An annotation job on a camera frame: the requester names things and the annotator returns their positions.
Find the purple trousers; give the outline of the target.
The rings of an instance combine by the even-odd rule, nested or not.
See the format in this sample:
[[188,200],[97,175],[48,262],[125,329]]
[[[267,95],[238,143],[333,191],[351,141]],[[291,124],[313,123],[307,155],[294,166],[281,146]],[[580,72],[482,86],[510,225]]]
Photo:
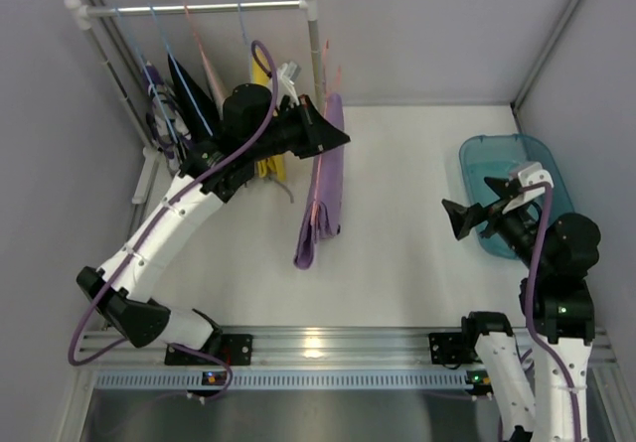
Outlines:
[[313,161],[311,185],[293,258],[297,269],[307,270],[313,263],[317,244],[336,237],[341,231],[344,150],[345,146],[340,146]]

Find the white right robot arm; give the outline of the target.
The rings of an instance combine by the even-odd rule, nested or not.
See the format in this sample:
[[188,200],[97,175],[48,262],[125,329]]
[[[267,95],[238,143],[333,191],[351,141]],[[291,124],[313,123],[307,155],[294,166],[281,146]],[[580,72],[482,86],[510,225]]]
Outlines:
[[522,356],[503,313],[473,311],[462,320],[466,350],[481,363],[500,413],[502,441],[586,441],[587,370],[596,336],[586,278],[598,262],[601,232],[590,218],[552,218],[554,184],[488,177],[497,195],[487,206],[441,203],[456,239],[480,227],[500,236],[526,265],[520,305],[531,346]]

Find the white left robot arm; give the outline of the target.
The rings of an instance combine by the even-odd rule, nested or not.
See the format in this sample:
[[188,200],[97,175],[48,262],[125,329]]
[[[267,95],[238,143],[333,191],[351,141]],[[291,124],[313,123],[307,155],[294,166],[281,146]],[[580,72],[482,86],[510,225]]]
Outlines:
[[163,272],[191,236],[251,179],[257,161],[290,152],[312,158],[349,143],[307,95],[277,101],[258,84],[235,88],[212,137],[188,153],[160,204],[136,233],[77,283],[94,309],[135,348],[155,341],[211,350],[220,327],[202,312],[172,309],[153,297]]

